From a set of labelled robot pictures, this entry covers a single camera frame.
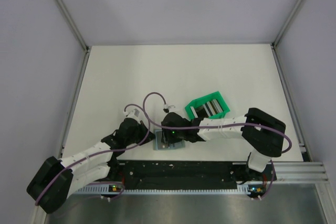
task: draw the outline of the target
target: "gray floor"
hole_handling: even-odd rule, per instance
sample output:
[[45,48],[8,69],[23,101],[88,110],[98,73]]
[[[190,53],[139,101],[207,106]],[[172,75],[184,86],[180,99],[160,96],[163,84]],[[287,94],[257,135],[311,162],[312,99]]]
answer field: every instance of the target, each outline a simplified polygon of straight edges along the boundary
[[[56,214],[62,214],[87,196],[72,196]],[[323,224],[326,223],[314,185],[274,185],[263,201],[247,196],[122,196],[108,203],[88,199],[64,217],[48,217],[59,224]]]

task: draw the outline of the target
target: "white tabletop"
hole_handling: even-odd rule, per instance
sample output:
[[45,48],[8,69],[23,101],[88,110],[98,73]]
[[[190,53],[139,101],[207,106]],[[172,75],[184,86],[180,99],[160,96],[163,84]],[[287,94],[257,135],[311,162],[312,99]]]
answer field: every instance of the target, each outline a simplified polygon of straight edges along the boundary
[[[232,118],[259,108],[282,120],[292,149],[275,161],[302,161],[302,155],[270,45],[94,46],[80,89],[64,156],[83,151],[111,134],[128,103],[142,104],[149,92],[162,93],[183,108],[193,99],[220,91]],[[146,109],[160,123],[162,100]],[[244,140],[189,143],[179,150],[155,151],[148,143],[118,159],[245,161],[252,147]]]

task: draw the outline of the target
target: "gray wall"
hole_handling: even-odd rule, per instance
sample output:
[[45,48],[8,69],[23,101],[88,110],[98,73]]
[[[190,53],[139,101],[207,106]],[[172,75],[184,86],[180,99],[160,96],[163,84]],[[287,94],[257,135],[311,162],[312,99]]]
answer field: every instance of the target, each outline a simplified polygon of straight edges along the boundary
[[0,0],[0,222],[27,223],[25,192],[56,153],[83,52],[53,0]]
[[307,0],[279,55],[313,157],[324,162],[336,193],[336,1]]
[[64,0],[89,45],[273,42],[296,0]]

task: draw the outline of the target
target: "white table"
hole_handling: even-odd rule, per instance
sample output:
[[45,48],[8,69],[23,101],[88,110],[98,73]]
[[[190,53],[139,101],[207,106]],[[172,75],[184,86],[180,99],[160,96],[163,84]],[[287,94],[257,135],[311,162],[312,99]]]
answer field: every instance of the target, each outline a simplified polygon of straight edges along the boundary
[[[141,105],[146,94],[162,93],[169,105],[220,91],[227,117],[257,107],[285,122],[292,149],[275,161],[302,161],[302,155],[270,45],[167,45],[92,47],[64,156],[92,146],[123,121],[128,103]],[[162,100],[152,97],[149,116],[161,122]],[[252,147],[243,140],[189,143],[173,151],[154,151],[152,143],[119,159],[245,161]]]

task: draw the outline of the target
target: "green plastic bin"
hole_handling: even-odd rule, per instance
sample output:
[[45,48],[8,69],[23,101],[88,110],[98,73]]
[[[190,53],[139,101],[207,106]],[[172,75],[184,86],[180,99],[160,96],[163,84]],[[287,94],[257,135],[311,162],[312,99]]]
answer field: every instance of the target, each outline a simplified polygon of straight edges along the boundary
[[194,107],[194,108],[197,108],[199,106],[202,106],[203,104],[209,102],[209,101],[212,101],[216,99],[219,103],[219,105],[222,107],[223,109],[223,112],[219,113],[219,114],[215,114],[213,116],[210,116],[209,118],[210,119],[217,119],[217,118],[223,118],[225,116],[225,114],[227,112],[230,111],[229,107],[226,105],[221,93],[219,91],[217,92],[214,92],[214,93],[211,93],[211,94],[208,94],[204,97],[201,97],[201,98],[198,98],[198,99],[195,99],[195,100],[192,100],[186,107],[185,107],[185,111],[187,112],[187,115],[189,117],[189,119],[194,119],[195,116],[192,112],[192,110],[190,109],[190,107]]

